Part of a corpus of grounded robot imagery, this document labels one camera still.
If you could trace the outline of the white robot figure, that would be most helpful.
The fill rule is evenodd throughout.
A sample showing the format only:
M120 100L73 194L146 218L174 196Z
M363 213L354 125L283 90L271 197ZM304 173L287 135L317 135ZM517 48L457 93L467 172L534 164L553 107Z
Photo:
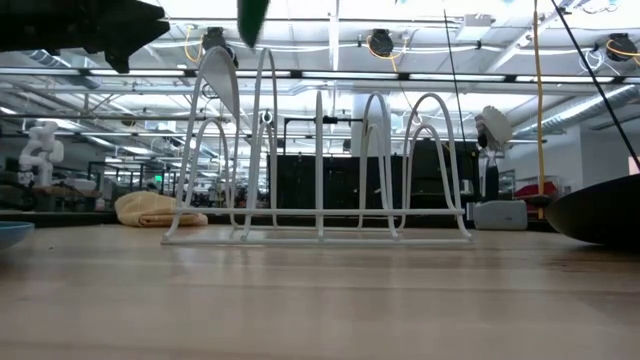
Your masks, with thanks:
M28 130L27 144L19 156L18 181L21 185L51 185L54 164L64 159L64 144L55 137L58 128L54 121L42 121Z

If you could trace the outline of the yellow waffle cloth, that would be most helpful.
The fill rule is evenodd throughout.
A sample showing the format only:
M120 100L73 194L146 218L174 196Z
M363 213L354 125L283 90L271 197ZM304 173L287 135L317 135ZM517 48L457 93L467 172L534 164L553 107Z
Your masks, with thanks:
M175 198L148 191L128 193L114 203L121 224L140 228L170 227L175 207Z

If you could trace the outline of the green plate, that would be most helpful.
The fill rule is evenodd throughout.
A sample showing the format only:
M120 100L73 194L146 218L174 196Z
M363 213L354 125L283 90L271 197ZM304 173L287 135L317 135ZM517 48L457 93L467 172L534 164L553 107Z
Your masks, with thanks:
M258 41L270 0L237 0L237 27L240 38L249 48Z

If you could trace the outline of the black plate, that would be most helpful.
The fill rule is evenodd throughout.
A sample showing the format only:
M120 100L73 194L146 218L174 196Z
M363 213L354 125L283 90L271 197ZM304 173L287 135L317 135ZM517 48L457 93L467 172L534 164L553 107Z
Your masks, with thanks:
M640 248L640 174L565 195L545 209L559 233L587 243Z

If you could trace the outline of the red box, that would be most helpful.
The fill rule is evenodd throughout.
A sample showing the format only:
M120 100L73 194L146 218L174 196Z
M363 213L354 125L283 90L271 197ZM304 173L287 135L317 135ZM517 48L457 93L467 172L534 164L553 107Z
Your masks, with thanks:
M558 194L558 188L552 181L545 181L543 184L543 195L554 198ZM518 188L514 197L516 199L531 198L540 195L539 185L537 183L526 184Z

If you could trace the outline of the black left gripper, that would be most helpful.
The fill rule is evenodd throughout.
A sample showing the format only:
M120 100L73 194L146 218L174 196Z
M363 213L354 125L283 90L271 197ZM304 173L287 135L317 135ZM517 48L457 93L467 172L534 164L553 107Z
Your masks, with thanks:
M118 73L169 30L164 9L141 0L0 0L0 52L82 48Z

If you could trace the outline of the grey brush holder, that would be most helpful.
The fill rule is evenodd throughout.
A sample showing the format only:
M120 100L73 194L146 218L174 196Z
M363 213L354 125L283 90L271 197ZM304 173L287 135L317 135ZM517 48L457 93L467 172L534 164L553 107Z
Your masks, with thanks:
M477 203L473 210L477 230L521 231L528 227L527 206L522 200Z

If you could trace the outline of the blue plate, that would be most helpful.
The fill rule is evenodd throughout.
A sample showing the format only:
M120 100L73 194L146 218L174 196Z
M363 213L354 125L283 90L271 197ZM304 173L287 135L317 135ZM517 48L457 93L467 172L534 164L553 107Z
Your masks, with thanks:
M35 225L30 222L0 221L0 250L25 240L34 229Z

